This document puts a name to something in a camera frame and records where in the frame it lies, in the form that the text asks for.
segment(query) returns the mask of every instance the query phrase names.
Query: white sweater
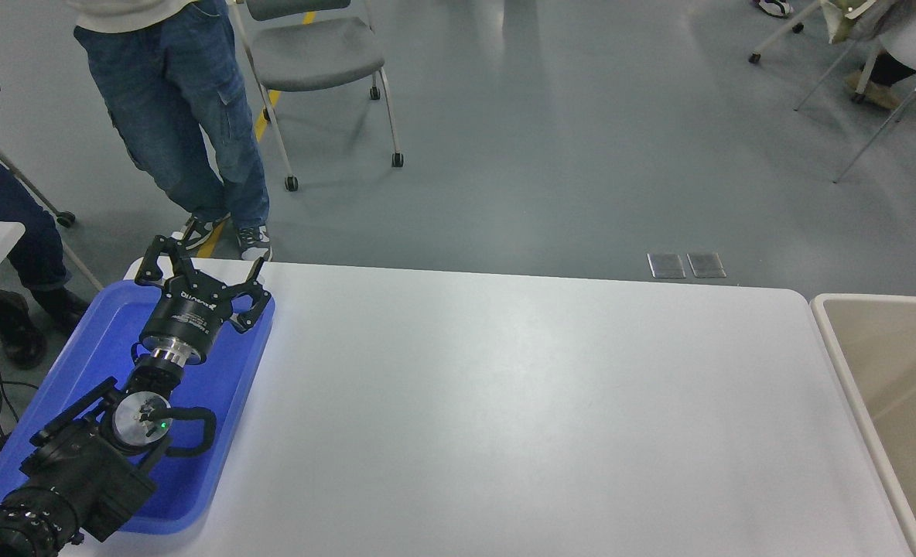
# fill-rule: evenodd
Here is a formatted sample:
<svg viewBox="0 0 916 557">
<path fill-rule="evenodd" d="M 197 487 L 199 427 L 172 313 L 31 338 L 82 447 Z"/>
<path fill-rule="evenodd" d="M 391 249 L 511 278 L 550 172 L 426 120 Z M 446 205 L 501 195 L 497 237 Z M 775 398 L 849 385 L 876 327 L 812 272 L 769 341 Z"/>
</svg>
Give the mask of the white sweater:
<svg viewBox="0 0 916 557">
<path fill-rule="evenodd" d="M 179 13 L 193 0 L 66 0 L 80 17 L 77 25 L 97 32 L 137 31 Z"/>
</svg>

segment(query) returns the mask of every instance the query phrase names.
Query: gray chair seat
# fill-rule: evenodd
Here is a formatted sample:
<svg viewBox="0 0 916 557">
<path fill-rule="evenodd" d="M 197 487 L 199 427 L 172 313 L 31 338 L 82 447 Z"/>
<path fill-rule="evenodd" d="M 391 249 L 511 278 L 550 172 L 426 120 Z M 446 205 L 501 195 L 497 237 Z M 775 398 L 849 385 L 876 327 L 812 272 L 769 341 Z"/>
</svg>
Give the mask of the gray chair seat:
<svg viewBox="0 0 916 557">
<path fill-rule="evenodd" d="M 252 42 L 255 69 L 272 91 L 318 91 L 369 77 L 386 63 L 369 25 L 340 18 L 264 29 Z"/>
</svg>

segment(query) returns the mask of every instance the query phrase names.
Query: robotic arm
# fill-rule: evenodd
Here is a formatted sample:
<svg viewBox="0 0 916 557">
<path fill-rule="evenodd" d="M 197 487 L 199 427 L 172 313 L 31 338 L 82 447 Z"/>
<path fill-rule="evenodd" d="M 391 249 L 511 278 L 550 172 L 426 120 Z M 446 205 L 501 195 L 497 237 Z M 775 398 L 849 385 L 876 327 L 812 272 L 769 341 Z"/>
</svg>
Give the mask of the robotic arm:
<svg viewBox="0 0 916 557">
<path fill-rule="evenodd" d="M 214 413 L 173 408 L 170 395 L 183 367 L 207 359 L 224 322 L 239 333 L 251 329 L 270 295 L 257 281 L 261 259 L 245 282 L 229 286 L 182 253 L 176 240 L 157 236 L 141 261 L 135 282 L 162 295 L 132 348 L 125 386 L 107 378 L 31 438 L 36 449 L 20 468 L 28 480 L 0 504 L 0 557 L 54 557 L 84 540 L 80 530 L 104 542 L 155 493 L 148 476 L 163 456 L 193 457 L 214 443 Z M 160 255 L 172 262 L 171 278 L 163 278 Z M 242 296 L 251 307 L 236 313 L 232 301 Z M 148 353 L 139 355 L 139 346 Z M 203 421 L 200 444 L 171 447 L 174 420 Z M 137 464 L 128 459 L 136 456 Z"/>
</svg>

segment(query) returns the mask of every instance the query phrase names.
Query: sneaker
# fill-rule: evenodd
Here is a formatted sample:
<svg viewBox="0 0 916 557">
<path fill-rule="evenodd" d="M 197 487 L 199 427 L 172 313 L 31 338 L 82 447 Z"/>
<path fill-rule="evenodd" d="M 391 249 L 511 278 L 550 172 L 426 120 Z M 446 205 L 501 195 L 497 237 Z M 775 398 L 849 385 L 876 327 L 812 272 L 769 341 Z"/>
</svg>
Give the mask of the sneaker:
<svg viewBox="0 0 916 557">
<path fill-rule="evenodd" d="M 49 314 L 52 321 L 66 336 L 73 334 L 90 303 L 80 299 L 66 289 L 31 290 L 31 297 L 38 302 L 45 313 Z"/>
<path fill-rule="evenodd" d="M 754 0 L 754 4 L 764 10 L 767 15 L 773 15 L 776 18 L 787 18 L 795 10 L 791 9 L 791 4 L 784 0 Z"/>
<path fill-rule="evenodd" d="M 272 246 L 269 244 L 269 235 L 265 226 L 242 228 L 238 232 L 238 250 L 245 261 L 255 261 L 257 258 L 272 260 Z"/>
<path fill-rule="evenodd" d="M 5 357 L 19 370 L 30 370 L 45 357 L 45 335 L 28 317 L 28 303 L 17 292 L 0 290 L 0 337 Z"/>
<path fill-rule="evenodd" d="M 196 250 L 204 242 L 207 242 L 210 239 L 210 233 L 214 232 L 214 227 L 218 224 L 225 222 L 231 213 L 228 213 L 222 216 L 217 220 L 201 220 L 195 216 L 190 216 L 189 219 L 186 219 L 186 224 L 183 225 L 182 230 L 178 230 L 172 233 L 172 237 L 179 241 L 185 250 Z M 183 234 L 186 233 L 186 229 L 189 228 L 190 223 L 193 223 L 193 232 L 190 233 L 190 237 L 186 239 L 186 243 L 183 243 Z"/>
<path fill-rule="evenodd" d="M 861 71 L 858 70 L 843 78 L 843 83 L 846 84 L 851 93 L 857 92 L 857 85 L 860 84 L 860 74 Z M 901 99 L 897 98 L 897 95 L 890 90 L 890 87 L 875 84 L 874 81 L 867 82 L 867 88 L 864 89 L 864 97 L 885 110 L 894 110 L 901 104 Z"/>
</svg>

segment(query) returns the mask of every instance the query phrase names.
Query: dark pants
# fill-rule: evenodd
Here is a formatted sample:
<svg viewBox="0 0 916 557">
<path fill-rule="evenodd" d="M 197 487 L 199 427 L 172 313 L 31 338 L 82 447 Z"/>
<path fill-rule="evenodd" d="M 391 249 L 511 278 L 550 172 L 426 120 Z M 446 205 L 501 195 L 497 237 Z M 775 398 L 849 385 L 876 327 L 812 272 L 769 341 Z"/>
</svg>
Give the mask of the dark pants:
<svg viewBox="0 0 916 557">
<path fill-rule="evenodd" d="M 915 70 L 895 60 L 889 53 L 878 56 L 871 70 L 871 81 L 875 84 L 890 87 L 906 77 L 913 77 Z"/>
<path fill-rule="evenodd" d="M 266 223 L 269 193 L 224 0 L 190 3 L 138 31 L 77 27 L 73 36 L 132 161 L 172 201 L 201 220 L 231 213 L 238 229 Z"/>
<path fill-rule="evenodd" d="M 30 290 L 53 290 L 69 281 L 62 240 L 52 217 L 1 163 L 0 221 L 20 222 L 26 227 L 8 254 L 22 285 Z"/>
</svg>

